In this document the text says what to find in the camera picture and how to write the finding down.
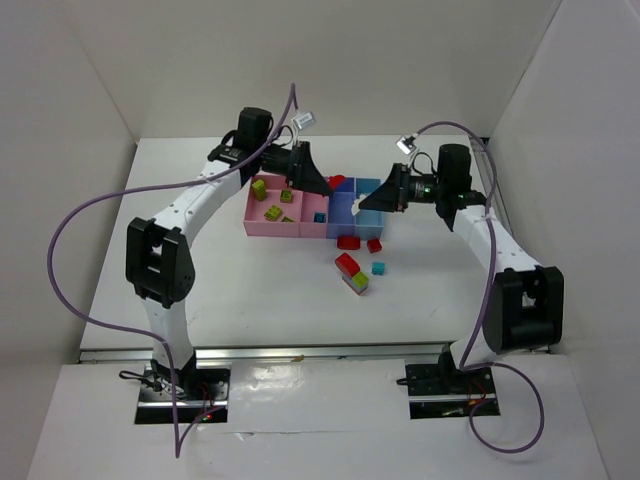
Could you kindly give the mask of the long green lego brick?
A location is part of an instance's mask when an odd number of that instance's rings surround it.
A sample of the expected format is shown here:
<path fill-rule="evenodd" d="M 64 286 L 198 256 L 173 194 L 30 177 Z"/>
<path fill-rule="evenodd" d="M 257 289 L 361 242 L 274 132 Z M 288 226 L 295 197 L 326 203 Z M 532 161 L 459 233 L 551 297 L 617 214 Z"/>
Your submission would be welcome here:
<path fill-rule="evenodd" d="M 278 205 L 271 205 L 264 213 L 264 218 L 270 222 L 278 221 L 283 215 L 282 209 Z"/>

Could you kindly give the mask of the grey white lego piece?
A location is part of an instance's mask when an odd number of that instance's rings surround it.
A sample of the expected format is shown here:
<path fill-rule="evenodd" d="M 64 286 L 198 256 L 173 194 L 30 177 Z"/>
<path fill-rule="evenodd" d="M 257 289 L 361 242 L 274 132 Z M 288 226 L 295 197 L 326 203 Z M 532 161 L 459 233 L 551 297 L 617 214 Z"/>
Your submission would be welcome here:
<path fill-rule="evenodd" d="M 360 199 L 355 199 L 353 204 L 351 205 L 350 211 L 352 216 L 356 216 L 360 212 Z"/>

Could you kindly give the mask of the green red cyan lego stack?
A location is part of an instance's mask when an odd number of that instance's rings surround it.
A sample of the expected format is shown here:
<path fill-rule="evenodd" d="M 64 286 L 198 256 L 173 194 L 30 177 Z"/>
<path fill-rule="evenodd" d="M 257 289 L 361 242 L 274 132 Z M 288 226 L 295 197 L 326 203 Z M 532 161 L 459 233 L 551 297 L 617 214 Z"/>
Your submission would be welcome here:
<path fill-rule="evenodd" d="M 345 181 L 345 179 L 346 177 L 344 175 L 338 174 L 329 176 L 327 183 L 332 190 L 336 190 Z"/>

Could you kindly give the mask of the small cyan lego brick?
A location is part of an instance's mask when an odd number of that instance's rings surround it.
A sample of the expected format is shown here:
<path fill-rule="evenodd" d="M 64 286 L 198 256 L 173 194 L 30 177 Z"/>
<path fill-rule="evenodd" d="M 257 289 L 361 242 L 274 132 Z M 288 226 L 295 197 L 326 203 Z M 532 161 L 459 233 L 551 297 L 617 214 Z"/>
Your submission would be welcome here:
<path fill-rule="evenodd" d="M 382 276 L 385 273 L 386 265 L 383 262 L 373 262 L 371 272 L 373 275 Z"/>

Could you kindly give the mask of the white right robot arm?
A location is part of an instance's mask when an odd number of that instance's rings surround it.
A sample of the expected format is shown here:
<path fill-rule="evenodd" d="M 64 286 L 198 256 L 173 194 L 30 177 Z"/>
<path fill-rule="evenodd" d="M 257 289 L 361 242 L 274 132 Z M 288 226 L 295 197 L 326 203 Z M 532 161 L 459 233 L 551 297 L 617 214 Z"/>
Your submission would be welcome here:
<path fill-rule="evenodd" d="M 535 350 L 562 338 L 564 276 L 527 254 L 472 187 L 471 152 L 461 144 L 439 148 L 437 167 L 418 174 L 396 163 L 372 193 L 353 203 L 362 211 L 403 212 L 432 204 L 448 229 L 465 241 L 488 279 L 480 315 L 469 335 L 443 348 L 433 379 L 408 379 L 410 389 L 438 386 L 449 394 L 472 389 L 480 369 L 517 350 Z"/>

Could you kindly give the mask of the wide red lego brick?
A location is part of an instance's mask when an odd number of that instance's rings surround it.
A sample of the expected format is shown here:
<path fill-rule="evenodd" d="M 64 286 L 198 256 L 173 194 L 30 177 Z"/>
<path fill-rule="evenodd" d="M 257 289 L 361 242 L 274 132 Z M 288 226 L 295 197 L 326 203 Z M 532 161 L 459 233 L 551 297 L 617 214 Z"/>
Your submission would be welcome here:
<path fill-rule="evenodd" d="M 359 250 L 361 248 L 361 239 L 358 236 L 340 235 L 336 239 L 336 246 L 340 250 Z"/>

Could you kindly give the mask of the multicolour lego stack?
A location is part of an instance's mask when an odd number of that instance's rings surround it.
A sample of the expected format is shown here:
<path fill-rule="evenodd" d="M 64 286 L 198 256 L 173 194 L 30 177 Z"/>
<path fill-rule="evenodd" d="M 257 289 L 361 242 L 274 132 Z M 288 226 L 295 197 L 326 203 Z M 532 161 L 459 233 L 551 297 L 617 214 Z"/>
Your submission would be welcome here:
<path fill-rule="evenodd" d="M 334 260 L 343 281 L 357 294 L 363 294 L 369 287 L 369 277 L 361 270 L 358 262 L 348 253 L 343 253 Z"/>

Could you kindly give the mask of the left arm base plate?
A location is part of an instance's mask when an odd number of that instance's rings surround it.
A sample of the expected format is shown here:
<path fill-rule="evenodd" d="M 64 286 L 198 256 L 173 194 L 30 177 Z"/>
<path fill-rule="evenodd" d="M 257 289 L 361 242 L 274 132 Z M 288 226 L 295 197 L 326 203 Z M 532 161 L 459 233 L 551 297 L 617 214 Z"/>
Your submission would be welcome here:
<path fill-rule="evenodd" d="M 149 366 L 142 374 L 121 371 L 121 379 L 138 380 L 138 394 L 134 423 L 137 425 L 171 424 L 171 386 L 164 379 L 156 379 Z M 190 424 L 198 415 L 201 423 L 226 423 L 231 369 L 228 366 L 206 368 L 198 372 L 190 391 L 176 388 L 176 408 L 180 424 Z"/>

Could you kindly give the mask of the green lego brick from stack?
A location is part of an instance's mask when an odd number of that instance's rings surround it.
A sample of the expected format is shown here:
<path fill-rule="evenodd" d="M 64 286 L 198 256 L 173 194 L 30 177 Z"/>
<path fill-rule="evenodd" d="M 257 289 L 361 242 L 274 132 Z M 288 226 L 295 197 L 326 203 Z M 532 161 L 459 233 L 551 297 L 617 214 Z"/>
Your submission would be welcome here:
<path fill-rule="evenodd" d="M 290 204 L 293 202 L 293 193 L 291 190 L 283 189 L 280 194 L 280 201 L 282 203 Z"/>

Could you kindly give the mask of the yellow-green lego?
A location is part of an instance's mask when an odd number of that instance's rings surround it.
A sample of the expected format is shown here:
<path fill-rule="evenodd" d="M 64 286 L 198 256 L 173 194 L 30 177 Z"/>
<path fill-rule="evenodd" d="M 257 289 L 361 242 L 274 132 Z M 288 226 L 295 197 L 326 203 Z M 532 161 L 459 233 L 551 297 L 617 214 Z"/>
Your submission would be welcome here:
<path fill-rule="evenodd" d="M 265 184 L 263 179 L 255 180 L 251 184 L 251 191 L 252 191 L 252 194 L 253 194 L 254 198 L 258 202 L 264 201 L 268 196 L 266 184 Z"/>

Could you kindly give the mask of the small red lego brick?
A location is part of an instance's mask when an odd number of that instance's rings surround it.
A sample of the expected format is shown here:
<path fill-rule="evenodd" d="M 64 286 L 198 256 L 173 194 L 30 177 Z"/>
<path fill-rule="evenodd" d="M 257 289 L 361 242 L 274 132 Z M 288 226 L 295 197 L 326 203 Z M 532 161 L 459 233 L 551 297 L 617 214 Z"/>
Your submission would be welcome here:
<path fill-rule="evenodd" d="M 379 253 L 382 251 L 382 243 L 379 238 L 372 238 L 367 241 L 367 248 L 371 254 Z"/>

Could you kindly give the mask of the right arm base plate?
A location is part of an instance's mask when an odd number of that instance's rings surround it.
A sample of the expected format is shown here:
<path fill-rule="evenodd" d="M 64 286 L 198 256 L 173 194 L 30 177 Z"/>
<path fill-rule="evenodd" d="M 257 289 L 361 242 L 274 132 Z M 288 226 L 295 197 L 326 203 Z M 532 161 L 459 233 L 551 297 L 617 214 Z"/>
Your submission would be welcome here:
<path fill-rule="evenodd" d="M 500 407 L 491 370 L 446 372 L 435 364 L 407 364 L 396 380 L 408 395 L 412 420 L 499 416 Z"/>

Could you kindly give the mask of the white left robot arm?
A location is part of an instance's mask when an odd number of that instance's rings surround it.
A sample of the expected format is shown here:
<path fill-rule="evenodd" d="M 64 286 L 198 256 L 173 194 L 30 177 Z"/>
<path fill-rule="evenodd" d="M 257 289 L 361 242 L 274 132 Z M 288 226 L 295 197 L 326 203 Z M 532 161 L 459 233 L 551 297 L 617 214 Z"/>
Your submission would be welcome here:
<path fill-rule="evenodd" d="M 152 218 L 136 217 L 127 227 L 125 277 L 141 299 L 157 337 L 151 360 L 154 378 L 174 382 L 184 393 L 199 381 L 185 307 L 196 278 L 191 246 L 197 234 L 226 200 L 261 171 L 283 176 L 295 190 L 322 196 L 333 192 L 313 163 L 309 142 L 277 145 L 279 133 L 270 112 L 244 108 L 236 129 L 209 153 L 197 185 Z"/>

